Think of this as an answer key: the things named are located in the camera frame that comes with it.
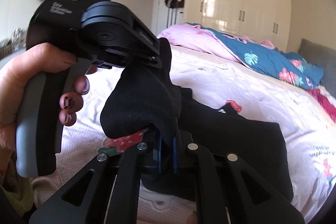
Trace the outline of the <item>left hand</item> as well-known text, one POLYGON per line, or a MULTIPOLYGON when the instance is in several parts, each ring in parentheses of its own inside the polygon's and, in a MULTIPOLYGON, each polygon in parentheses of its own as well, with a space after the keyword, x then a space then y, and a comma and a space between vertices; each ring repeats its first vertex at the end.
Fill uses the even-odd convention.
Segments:
MULTIPOLYGON (((76 64, 76 57, 57 47, 42 43, 11 59, 1 69, 1 169, 6 169, 15 149, 15 134, 19 113, 23 111, 29 93, 38 99, 42 88, 33 92, 43 80, 43 73, 65 72, 76 64)), ((83 107, 83 95, 89 92, 87 74, 95 73, 92 66, 74 80, 73 91, 60 96, 57 103, 60 123, 71 126, 76 122, 76 113, 83 107)))

